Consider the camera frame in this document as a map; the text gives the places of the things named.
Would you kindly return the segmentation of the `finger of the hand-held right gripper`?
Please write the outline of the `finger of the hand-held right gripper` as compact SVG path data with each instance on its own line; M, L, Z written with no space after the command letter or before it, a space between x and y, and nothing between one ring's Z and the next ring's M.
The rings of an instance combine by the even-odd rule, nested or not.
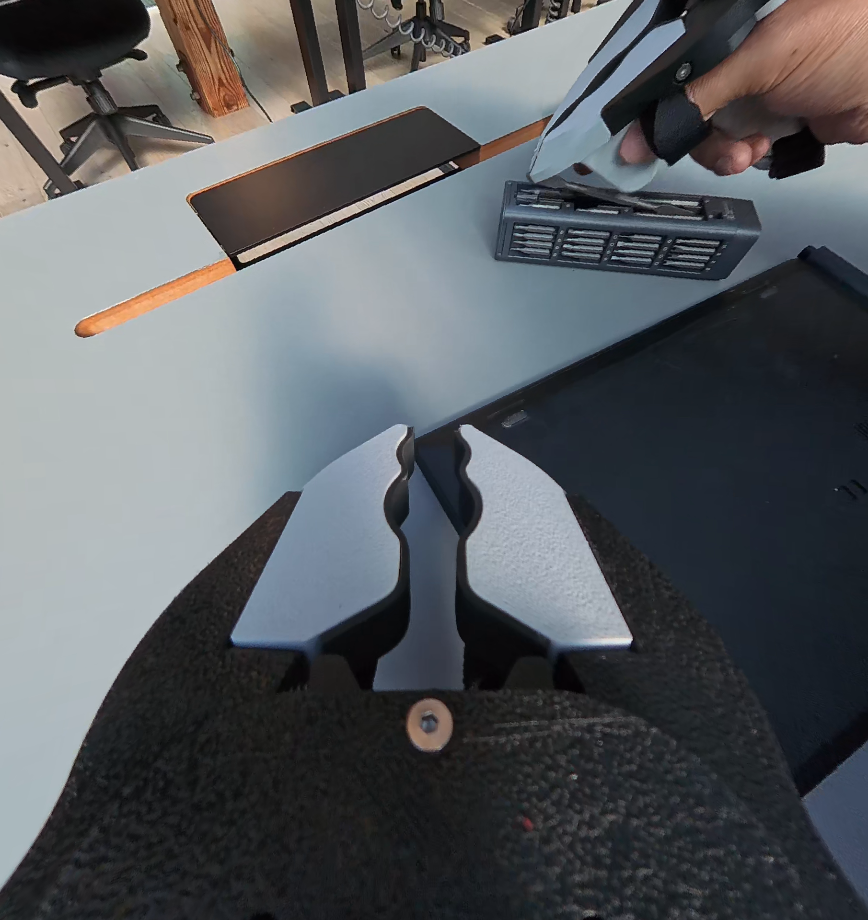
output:
M685 2L633 3L612 29L606 42L569 90L549 122L548 132L591 130L602 109L638 75L666 52L685 31Z
M606 123L596 123L591 130L574 130L574 121L567 120L567 132L543 131L532 157L528 178L545 183L558 178L577 163L592 168L607 183L650 183L668 169L662 159L629 165L620 157L620 148L627 129L609 129Z

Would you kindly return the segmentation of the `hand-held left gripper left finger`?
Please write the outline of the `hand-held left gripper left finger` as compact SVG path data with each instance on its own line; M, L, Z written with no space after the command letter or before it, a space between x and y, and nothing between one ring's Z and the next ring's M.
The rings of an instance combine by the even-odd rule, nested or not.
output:
M409 549L402 525L414 430L393 425L302 490L231 633L234 646L377 661L405 635Z

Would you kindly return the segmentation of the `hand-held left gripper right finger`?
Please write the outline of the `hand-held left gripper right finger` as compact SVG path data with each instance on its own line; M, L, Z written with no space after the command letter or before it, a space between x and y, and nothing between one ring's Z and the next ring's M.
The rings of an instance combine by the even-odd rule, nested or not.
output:
M463 424L457 624L494 661L629 648L634 640L564 489Z

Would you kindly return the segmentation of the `steel pry tool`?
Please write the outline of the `steel pry tool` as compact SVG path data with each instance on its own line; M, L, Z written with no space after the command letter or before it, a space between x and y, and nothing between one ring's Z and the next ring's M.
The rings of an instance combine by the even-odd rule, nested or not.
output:
M692 201L689 206L678 205L671 201L649 200L618 190L590 186L567 179L561 179L560 181L563 189L571 191L582 198L606 201L623 208L631 208L635 212L689 218L700 217L704 213L698 203Z

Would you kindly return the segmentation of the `black laptop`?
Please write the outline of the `black laptop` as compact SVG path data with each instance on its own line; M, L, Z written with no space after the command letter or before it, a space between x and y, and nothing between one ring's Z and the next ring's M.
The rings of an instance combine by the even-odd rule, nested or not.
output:
M868 309L796 258L423 436L459 526L471 423L583 497L717 629L806 795L868 740Z

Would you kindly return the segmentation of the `grey screwdriver bit tray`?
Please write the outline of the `grey screwdriver bit tray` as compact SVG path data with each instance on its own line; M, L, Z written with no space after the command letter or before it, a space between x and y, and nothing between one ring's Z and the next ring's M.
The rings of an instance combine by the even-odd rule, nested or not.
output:
M602 270L602 271L613 271L613 272L630 272L635 274L640 274L644 276L662 276L662 277L674 277L674 278L689 278L695 280L705 280L705 281L721 281L726 279L731 272L738 266L741 259L749 252L750 248L757 241L761 234L761 223L759 220L758 213L755 210L752 201L747 200L736 200L730 198L722 197L711 197L711 196L697 196L697 195L686 195L686 194L676 194L671 195L668 193L658 193L658 192L641 192L641 193L628 193L636 195L642 198L647 198L649 200L659 200L659 201L671 201L674 204L689 206L690 202L696 202L700 206L703 215L700 217L689 218L689 217L677 217L677 216L666 216L663 221L652 220L652 227L656 231L664 230L667 224L674 224L674 219L679 219L680 223L678 225L678 233L681 236L694 236L694 237L707 237L707 238L719 238L727 242L727 250L723 253L720 259L716 260L716 263L712 266L712 271L700 273L700 274L688 274L677 271L665 271L665 270L652 270L652 271L625 271L625 270L612 270L611 268L588 268L581 267L578 265L569 265L569 264L560 264L557 262L542 262L542 261L533 261L533 260L514 260L504 258L501 253L501 242L500 238L502 236L502 213L507 208L507 201L509 198L509 192L514 190L519 184L525 186L535 186L540 190L565 190L561 187L561 180L558 180L554 185L537 185L530 182L523 181L509 181L506 183L504 197L502 201L502 208L500 213L500 220L497 231L497 243L496 243L496 252L495 257L498 260L503 260L507 262L522 262L522 263L532 263L532 264L541 264L549 265L555 267L563 268L582 268L589 270Z

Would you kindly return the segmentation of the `dark grey screwdriver handle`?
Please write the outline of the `dark grey screwdriver handle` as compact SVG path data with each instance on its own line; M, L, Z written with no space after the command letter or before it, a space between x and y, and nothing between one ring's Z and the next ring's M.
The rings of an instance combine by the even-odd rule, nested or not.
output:
M857 294L868 309L868 274L865 271L842 259L829 247L806 247L797 258L823 272L842 288Z

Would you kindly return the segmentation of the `set of steel screwdriver bits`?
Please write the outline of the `set of steel screwdriver bits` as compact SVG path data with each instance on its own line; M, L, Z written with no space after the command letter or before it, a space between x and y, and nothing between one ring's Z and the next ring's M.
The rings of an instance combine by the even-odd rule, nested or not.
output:
M681 236L680 220L656 231L664 214L582 197L567 191L519 184L502 213L500 253L504 258L611 268L700 274L727 250L719 238Z

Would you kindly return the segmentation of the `black office chair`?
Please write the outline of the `black office chair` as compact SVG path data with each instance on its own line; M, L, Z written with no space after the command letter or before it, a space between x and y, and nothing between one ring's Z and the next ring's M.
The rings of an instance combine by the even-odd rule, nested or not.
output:
M48 199L82 187L72 174L105 143L131 170L139 169L128 136L212 144L200 132L177 128L155 105L118 107L102 83L103 70L126 60L144 61L139 44L150 35L141 1L0 2L0 75L14 78L12 92L28 109L37 93L65 83L80 87L92 112L60 131L57 161L0 91L0 120L44 171Z
M377 4L358 1L357 5L369 11L391 30L384 38L363 50L362 58L365 62L383 52L390 52L394 58L400 58L402 47L410 44L413 47L410 70L414 73L420 63L427 60L429 53L454 58L472 50L470 32L447 22L442 1L417 1L416 13L409 18L402 15L390 18L393 8L402 10L402 2Z

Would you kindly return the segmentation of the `wooden post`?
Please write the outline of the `wooden post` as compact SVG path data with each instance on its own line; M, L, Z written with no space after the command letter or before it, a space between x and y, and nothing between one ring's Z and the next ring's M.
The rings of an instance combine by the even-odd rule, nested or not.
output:
M192 97L209 116L247 109L243 81L212 1L157 1Z

